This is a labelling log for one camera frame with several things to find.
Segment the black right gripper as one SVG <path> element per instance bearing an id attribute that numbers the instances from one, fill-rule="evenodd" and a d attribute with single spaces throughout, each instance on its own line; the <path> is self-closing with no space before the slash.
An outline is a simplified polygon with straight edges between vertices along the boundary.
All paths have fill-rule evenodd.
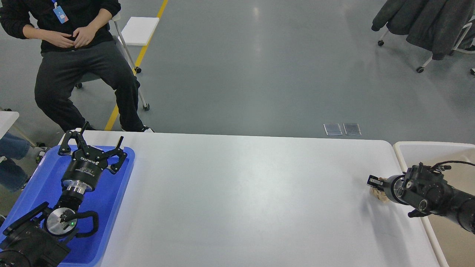
<path id="1" fill-rule="evenodd" d="M 399 199 L 399 196 L 397 195 L 398 190 L 403 187 L 403 183 L 404 175 L 393 175 L 387 179 L 369 175 L 367 180 L 368 186 L 375 189 L 383 189 L 385 195 L 390 201 L 406 205 L 407 203 Z"/>

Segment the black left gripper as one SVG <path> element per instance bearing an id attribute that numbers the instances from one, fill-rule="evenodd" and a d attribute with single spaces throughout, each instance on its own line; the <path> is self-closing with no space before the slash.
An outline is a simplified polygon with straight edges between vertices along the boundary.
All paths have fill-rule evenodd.
<path id="1" fill-rule="evenodd" d="M 124 164 L 128 154 L 121 148 L 123 136 L 120 137 L 114 149 L 104 151 L 101 148 L 87 145 L 83 133 L 89 127 L 89 121 L 86 121 L 80 130 L 68 130 L 58 149 L 58 155 L 72 155 L 72 161 L 67 167 L 61 184 L 64 189 L 73 186 L 73 184 L 83 184 L 85 192 L 95 191 L 102 172 L 106 169 L 111 174 L 116 174 Z M 69 140 L 75 140 L 77 150 L 72 151 Z M 110 164 L 108 160 L 112 157 L 118 157 L 117 162 Z"/>

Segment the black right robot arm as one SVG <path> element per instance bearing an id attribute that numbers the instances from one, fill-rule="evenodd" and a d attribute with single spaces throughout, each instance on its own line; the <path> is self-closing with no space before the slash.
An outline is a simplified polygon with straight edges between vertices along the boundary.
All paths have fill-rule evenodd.
<path id="1" fill-rule="evenodd" d="M 443 171 L 451 169 L 450 164 L 473 163 L 445 161 L 433 166 L 420 162 L 408 168 L 403 174 L 382 178 L 370 175 L 367 185 L 376 196 L 414 208 L 408 217 L 426 217 L 431 214 L 445 217 L 464 230 L 475 233 L 474 196 L 449 185 Z"/>

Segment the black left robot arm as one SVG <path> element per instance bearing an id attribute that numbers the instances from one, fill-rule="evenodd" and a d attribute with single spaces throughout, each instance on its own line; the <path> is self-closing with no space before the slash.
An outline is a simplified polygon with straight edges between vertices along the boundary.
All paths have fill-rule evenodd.
<path id="1" fill-rule="evenodd" d="M 88 238 L 99 230 L 96 211 L 80 211 L 85 193 L 93 192 L 102 172 L 116 174 L 128 154 L 117 145 L 104 151 L 86 143 L 82 128 L 69 130 L 58 148 L 71 161 L 61 179 L 62 193 L 53 208 L 43 202 L 3 230 L 2 267 L 57 267 L 70 253 L 73 238 Z"/>

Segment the person's right hand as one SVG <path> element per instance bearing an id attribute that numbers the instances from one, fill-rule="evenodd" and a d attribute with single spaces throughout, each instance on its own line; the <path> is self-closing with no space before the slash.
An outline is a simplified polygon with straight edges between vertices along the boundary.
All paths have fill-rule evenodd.
<path id="1" fill-rule="evenodd" d="M 75 43 L 69 39 L 71 35 L 61 32 L 54 32 L 47 30 L 44 33 L 43 40 L 49 42 L 50 44 L 60 47 L 60 48 L 70 48 L 74 47 Z"/>

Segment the person's left hand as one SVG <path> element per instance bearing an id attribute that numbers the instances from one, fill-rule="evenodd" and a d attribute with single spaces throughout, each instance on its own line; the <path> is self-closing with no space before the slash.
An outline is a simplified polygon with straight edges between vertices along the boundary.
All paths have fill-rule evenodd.
<path id="1" fill-rule="evenodd" d="M 95 37 L 96 32 L 97 28 L 90 25 L 76 29 L 72 35 L 75 39 L 73 41 L 73 47 L 80 48 L 88 45 Z"/>

